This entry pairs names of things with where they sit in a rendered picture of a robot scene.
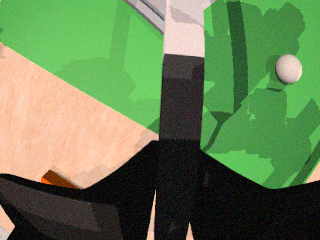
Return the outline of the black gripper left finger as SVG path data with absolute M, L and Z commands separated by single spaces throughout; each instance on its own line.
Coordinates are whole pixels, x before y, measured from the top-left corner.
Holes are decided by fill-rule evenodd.
M 83 189 L 0 173 L 0 207 L 15 227 L 56 240 L 147 240 L 157 143 L 149 141 L 111 175 Z

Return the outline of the green flat mat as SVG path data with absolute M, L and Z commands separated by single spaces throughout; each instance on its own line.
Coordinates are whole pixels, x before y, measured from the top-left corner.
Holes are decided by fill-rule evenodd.
M 203 16 L 200 149 L 287 188 L 320 140 L 320 0 L 216 0 Z M 124 0 L 0 0 L 0 43 L 159 135 L 164 36 Z M 287 53 L 293 84 L 275 69 Z

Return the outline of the white golf ball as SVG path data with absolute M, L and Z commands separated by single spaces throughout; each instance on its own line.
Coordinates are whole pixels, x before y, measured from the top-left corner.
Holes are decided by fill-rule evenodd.
M 283 55 L 276 61 L 276 73 L 284 83 L 296 83 L 299 81 L 303 69 L 297 57 L 292 55 Z

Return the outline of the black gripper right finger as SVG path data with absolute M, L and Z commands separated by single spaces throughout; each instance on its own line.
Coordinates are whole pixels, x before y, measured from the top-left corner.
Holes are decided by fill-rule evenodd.
M 189 224 L 193 240 L 269 240 L 280 225 L 320 208 L 320 180 L 269 189 L 199 153 Z

